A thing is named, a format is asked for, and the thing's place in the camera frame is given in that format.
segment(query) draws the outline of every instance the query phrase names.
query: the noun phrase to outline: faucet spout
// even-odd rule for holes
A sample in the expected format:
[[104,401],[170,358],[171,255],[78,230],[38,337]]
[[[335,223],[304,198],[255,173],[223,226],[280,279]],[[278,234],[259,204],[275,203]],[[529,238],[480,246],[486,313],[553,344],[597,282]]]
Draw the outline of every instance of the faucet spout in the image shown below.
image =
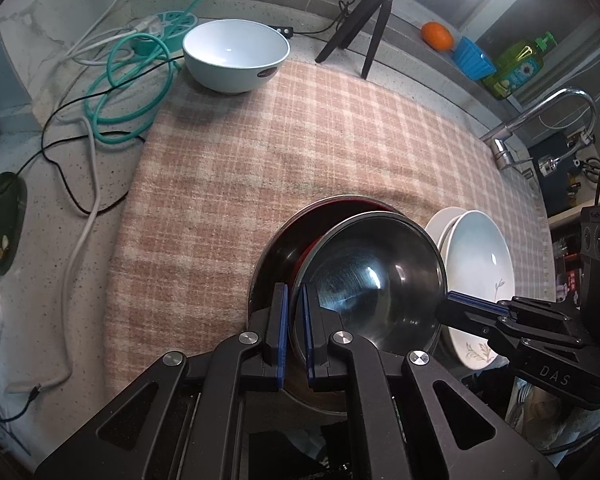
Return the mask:
[[[500,124],[496,126],[490,132],[484,134],[480,137],[484,143],[486,143],[493,153],[493,158],[495,160],[496,166],[499,170],[504,170],[505,168],[511,167],[515,164],[513,156],[511,155],[507,145],[504,143],[506,139],[509,139],[510,136],[513,135],[513,132],[517,130],[520,126],[523,126],[525,123],[529,122],[534,117],[537,117],[539,114],[555,105],[557,102],[563,100],[568,96],[576,96],[584,99],[589,108],[591,110],[591,118],[589,120],[589,124],[586,129],[581,133],[580,140],[578,141],[577,148],[575,151],[580,148],[587,146],[593,140],[593,129],[596,127],[596,122],[598,121],[598,112],[596,111],[596,102],[584,90],[581,88],[577,88],[575,86],[567,86],[565,88],[561,88],[554,93],[548,95],[539,103],[535,104],[529,110],[525,110],[518,117],[513,118],[507,123]],[[548,160],[551,161],[551,164],[545,164],[540,167],[540,171],[544,176],[547,176],[550,173],[555,171],[557,164],[564,160],[565,156],[560,156],[557,158],[549,157]]]

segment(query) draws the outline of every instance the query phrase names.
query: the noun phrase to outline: wooden shelf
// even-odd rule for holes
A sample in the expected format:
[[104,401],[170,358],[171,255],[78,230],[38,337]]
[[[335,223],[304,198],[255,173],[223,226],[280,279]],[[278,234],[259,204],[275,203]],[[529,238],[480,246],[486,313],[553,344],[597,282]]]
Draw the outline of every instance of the wooden shelf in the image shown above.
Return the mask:
[[549,218],[549,229],[555,229],[557,227],[561,227],[563,225],[570,224],[572,222],[577,222],[580,220],[580,210],[583,207],[589,207],[593,205],[593,200],[587,200],[586,202],[577,205],[576,207],[572,207],[571,209],[567,209],[567,211],[563,211],[558,213],[557,215]]

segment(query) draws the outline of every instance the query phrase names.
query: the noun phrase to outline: bottle label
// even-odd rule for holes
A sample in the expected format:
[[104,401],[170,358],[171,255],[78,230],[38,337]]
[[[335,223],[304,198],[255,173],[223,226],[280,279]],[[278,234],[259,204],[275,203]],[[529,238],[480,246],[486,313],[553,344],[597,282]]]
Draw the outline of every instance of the bottle label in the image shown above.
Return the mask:
[[524,83],[529,81],[538,71],[540,66],[532,57],[525,59],[518,67],[500,79],[494,88],[503,97],[508,97]]

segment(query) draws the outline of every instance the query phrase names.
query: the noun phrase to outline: checkered cloth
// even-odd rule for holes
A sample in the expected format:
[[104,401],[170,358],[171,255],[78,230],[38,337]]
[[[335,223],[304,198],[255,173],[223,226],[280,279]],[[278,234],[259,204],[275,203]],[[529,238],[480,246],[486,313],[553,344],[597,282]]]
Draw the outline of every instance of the checkered cloth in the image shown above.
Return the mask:
[[516,293],[555,299],[542,199],[460,126],[312,64],[287,61],[236,96],[183,71],[126,199],[105,319],[108,393],[167,350],[209,351],[240,330],[267,241],[308,204],[349,193],[423,226],[446,206],[486,212],[509,245]]

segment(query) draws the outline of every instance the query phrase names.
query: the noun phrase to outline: sticker on bowl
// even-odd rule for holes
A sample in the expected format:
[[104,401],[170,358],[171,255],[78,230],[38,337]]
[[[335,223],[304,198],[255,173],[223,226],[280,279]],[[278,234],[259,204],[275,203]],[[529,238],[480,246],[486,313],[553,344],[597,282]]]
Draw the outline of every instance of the sticker on bowl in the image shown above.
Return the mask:
[[271,68],[266,68],[262,72],[258,72],[258,77],[269,77],[270,75],[274,75],[276,73],[277,69],[278,69],[277,66],[272,66]]

